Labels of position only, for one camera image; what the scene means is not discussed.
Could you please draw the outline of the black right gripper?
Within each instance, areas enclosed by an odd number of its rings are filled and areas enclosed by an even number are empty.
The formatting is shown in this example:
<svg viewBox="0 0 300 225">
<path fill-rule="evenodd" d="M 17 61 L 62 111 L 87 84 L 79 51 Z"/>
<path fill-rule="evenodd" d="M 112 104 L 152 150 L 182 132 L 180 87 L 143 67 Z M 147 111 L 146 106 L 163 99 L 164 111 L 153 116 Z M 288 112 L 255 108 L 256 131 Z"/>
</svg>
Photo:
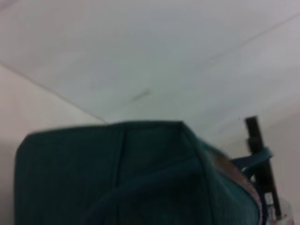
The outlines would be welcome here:
<svg viewBox="0 0 300 225">
<path fill-rule="evenodd" d="M 245 124 L 248 133 L 247 146 L 249 152 L 253 155 L 263 151 L 265 144 L 261 134 L 258 118 L 256 116 L 248 117 L 245 119 Z M 255 182 L 261 190 L 263 198 L 265 199 L 266 194 L 271 195 L 275 217 L 282 217 L 282 210 L 270 161 L 266 160 L 260 163 L 255 168 L 254 175 Z"/>
</svg>

